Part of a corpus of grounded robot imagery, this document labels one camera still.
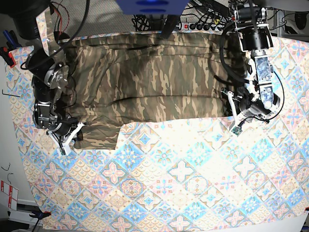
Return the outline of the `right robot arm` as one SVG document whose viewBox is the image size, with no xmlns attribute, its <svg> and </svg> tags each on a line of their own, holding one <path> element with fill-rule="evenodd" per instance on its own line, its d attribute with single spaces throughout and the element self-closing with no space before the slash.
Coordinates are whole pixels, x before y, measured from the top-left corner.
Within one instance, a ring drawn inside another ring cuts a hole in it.
<svg viewBox="0 0 309 232">
<path fill-rule="evenodd" d="M 70 76 L 65 48 L 73 37 L 58 44 L 63 32 L 53 30 L 51 14 L 59 14 L 59 10 L 50 0 L 2 0 L 0 12 L 13 19 L 21 38 L 41 41 L 20 65 L 22 70 L 33 75 L 32 118 L 36 128 L 46 130 L 55 142 L 58 154 L 69 155 L 70 142 L 82 138 L 81 129 L 86 125 L 66 113 L 59 101 Z"/>
</svg>

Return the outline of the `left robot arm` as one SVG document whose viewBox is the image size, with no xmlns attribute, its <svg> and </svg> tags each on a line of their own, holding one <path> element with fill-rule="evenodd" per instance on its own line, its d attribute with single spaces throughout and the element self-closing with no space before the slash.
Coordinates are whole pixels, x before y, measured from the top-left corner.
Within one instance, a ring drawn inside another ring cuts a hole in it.
<svg viewBox="0 0 309 232">
<path fill-rule="evenodd" d="M 232 0 L 229 11 L 231 22 L 224 28 L 219 43 L 220 61 L 227 74 L 243 85 L 236 92 L 225 88 L 221 92 L 227 96 L 234 118 L 230 132 L 239 136 L 245 122 L 256 119 L 269 123 L 276 118 L 283 109 L 285 98 L 280 98 L 273 90 L 272 76 L 276 73 L 266 54 L 273 47 L 267 9 L 251 0 Z M 243 78 L 225 62 L 224 43 L 230 33 L 237 35 L 241 52 L 249 56 L 248 74 Z"/>
</svg>

